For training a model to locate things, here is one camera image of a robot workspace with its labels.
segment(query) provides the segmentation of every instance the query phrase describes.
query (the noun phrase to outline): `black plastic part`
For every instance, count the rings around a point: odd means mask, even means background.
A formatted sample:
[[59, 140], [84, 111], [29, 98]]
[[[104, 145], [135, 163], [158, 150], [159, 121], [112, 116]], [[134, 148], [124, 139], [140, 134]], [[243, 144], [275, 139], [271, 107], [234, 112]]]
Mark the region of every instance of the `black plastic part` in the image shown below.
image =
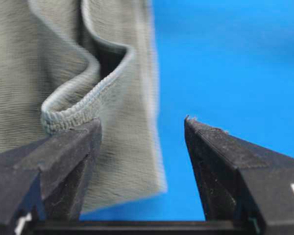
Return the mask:
[[294, 234], [294, 159], [185, 120], [206, 219], [253, 221], [261, 234]]
[[78, 219], [101, 143], [95, 119], [77, 128], [0, 154], [0, 235], [20, 216]]
[[251, 235], [239, 221], [92, 221], [39, 222], [24, 235]]

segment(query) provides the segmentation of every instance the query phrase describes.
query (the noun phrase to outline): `gray towel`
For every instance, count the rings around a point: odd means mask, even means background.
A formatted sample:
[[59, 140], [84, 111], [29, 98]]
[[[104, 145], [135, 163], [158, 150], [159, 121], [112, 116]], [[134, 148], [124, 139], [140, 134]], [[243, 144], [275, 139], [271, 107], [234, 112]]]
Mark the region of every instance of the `gray towel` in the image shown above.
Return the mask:
[[83, 211], [165, 191], [149, 0], [0, 0], [0, 152], [100, 118]]

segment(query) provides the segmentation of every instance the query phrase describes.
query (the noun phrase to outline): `gray fabric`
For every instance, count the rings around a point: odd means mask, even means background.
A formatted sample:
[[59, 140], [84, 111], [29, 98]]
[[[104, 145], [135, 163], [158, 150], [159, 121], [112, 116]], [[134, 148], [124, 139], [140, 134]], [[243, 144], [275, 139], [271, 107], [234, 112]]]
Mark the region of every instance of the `gray fabric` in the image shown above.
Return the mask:
[[100, 118], [84, 211], [164, 191], [152, 43], [149, 0], [0, 0], [0, 152]]

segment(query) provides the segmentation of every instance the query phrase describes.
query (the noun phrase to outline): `blue backdrop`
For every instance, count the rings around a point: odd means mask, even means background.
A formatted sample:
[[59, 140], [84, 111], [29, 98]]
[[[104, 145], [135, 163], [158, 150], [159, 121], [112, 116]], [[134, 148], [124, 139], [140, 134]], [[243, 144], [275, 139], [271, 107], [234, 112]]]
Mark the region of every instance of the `blue backdrop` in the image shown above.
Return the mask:
[[154, 0], [169, 191], [82, 216], [203, 220], [183, 119], [294, 157], [294, 0]]

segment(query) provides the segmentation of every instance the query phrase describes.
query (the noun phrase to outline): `fabric fold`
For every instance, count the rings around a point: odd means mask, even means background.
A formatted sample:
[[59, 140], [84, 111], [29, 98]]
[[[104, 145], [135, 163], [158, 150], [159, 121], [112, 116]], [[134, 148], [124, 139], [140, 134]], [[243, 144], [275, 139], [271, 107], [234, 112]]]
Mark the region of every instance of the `fabric fold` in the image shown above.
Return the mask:
[[[44, 131], [52, 135], [94, 118], [102, 122], [102, 146], [84, 212], [165, 191], [156, 129], [157, 80], [150, 2], [28, 3], [31, 22], [37, 28], [37, 48], [23, 45], [23, 50], [38, 51], [32, 63], [40, 77], [27, 80], [37, 83], [39, 79], [45, 87], [42, 97], [48, 95], [41, 106]], [[17, 109], [18, 101], [10, 106]], [[27, 123], [20, 129], [33, 122], [26, 111], [22, 115]], [[34, 132], [41, 136], [37, 129]]]

